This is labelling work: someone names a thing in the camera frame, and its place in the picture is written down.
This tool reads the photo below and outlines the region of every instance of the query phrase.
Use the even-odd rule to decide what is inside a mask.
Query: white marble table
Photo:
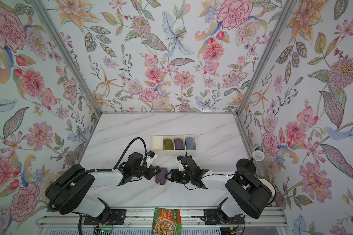
[[[195,135],[197,153],[192,157],[201,169],[230,172],[236,170],[239,159],[247,158],[232,114],[104,114],[80,164],[86,169],[112,168],[132,139],[143,138],[149,151],[155,135]],[[131,145],[122,162],[133,152],[144,153],[141,141]],[[169,171],[178,168],[176,157],[159,156],[152,165]],[[158,185],[155,178],[148,181],[144,177],[123,186],[98,187],[88,194],[102,198],[110,206],[158,207],[218,206],[230,195],[218,189],[187,190],[184,185],[170,181]]]

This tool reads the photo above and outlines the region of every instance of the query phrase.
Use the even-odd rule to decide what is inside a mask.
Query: black mounting plate
[[[126,219],[126,209],[111,209],[112,214],[114,215],[114,220],[111,220],[107,225],[123,225],[124,220]],[[88,217],[84,219],[84,225],[98,225],[99,222],[92,218]]]
[[[207,225],[222,224],[218,219],[218,216],[217,216],[218,212],[219,212],[219,209],[204,209],[204,216],[202,217],[202,219],[205,221],[205,224]],[[236,215],[236,217],[239,219],[240,224],[245,223],[244,217],[240,217],[240,215]],[[230,222],[228,224],[233,224],[238,226],[238,221],[236,218],[232,217],[232,218],[229,218],[229,220]]]

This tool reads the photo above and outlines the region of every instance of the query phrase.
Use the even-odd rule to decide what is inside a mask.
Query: round black base
[[[250,163],[250,165],[248,167],[246,167],[246,164],[249,162],[248,159],[242,158],[237,162],[237,169],[239,167],[244,167],[247,168],[249,172],[255,174],[256,172],[256,167],[255,164],[253,162]]]

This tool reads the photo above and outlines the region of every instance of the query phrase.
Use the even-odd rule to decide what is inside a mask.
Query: floral wallpaper
[[[43,3],[103,112],[234,111],[283,6],[282,0]]]
[[[241,121],[296,235],[353,235],[353,0],[298,0]]]
[[[99,118],[59,54],[27,0],[0,1],[0,235],[36,231]]]

